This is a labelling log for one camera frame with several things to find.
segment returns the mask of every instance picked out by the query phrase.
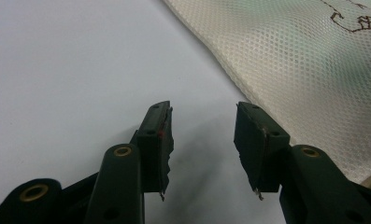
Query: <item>white background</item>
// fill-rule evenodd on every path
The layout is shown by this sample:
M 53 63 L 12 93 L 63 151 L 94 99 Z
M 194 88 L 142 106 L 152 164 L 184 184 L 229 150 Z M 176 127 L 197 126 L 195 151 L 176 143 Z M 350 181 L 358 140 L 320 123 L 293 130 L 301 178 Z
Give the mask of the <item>white background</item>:
M 175 150 L 146 223 L 284 223 L 233 144 L 247 101 L 161 1 L 0 1 L 0 203 L 34 178 L 63 188 L 98 171 L 150 105 L 170 100 Z

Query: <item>screw hole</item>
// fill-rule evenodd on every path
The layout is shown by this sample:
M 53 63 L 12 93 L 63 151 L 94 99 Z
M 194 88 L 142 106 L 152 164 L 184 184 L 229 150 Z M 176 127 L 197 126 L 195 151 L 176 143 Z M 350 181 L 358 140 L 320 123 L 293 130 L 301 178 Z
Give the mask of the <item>screw hole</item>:
M 305 153 L 305 155 L 309 156 L 309 157 L 319 157 L 320 156 L 320 153 L 317 152 L 316 150 L 314 149 L 311 149 L 311 148 L 302 148 L 302 151 Z
M 20 201 L 29 203 L 43 197 L 48 192 L 49 187 L 45 184 L 36 184 L 25 189 L 20 194 Z
M 120 148 L 116 148 L 114 151 L 113 151 L 113 154 L 117 157 L 123 157 L 123 156 L 127 156 L 129 155 L 130 153 L 132 153 L 132 149 L 129 148 L 129 147 L 120 147 Z
M 352 221 L 355 221 L 358 223 L 364 223 L 364 218 L 355 211 L 346 210 L 345 214 L 346 214 L 346 217 Z
M 118 216 L 119 216 L 119 211 L 115 208 L 109 208 L 104 213 L 104 219 L 105 220 L 112 220 L 112 219 L 117 218 Z

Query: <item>drawing on fabric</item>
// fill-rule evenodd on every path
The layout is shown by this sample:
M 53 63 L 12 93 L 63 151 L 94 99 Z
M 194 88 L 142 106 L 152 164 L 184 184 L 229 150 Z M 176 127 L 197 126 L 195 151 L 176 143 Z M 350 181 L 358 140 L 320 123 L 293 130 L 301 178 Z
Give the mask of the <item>drawing on fabric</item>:
M 320 0 L 334 10 L 331 20 L 343 29 L 352 33 L 371 30 L 371 8 L 351 0 Z

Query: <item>perforated fabric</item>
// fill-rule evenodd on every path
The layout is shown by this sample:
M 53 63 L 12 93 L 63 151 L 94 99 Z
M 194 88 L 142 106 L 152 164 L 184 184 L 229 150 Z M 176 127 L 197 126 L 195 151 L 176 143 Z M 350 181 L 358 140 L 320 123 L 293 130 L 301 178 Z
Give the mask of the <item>perforated fabric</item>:
M 371 175 L 371 0 L 165 2 L 292 144 Z

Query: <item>white mesh bag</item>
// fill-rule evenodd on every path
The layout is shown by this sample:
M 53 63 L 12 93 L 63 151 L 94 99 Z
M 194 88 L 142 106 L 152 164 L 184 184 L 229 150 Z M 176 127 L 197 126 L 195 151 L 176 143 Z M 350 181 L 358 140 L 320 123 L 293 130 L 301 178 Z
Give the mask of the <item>white mesh bag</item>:
M 292 137 L 371 176 L 371 0 L 165 0 Z

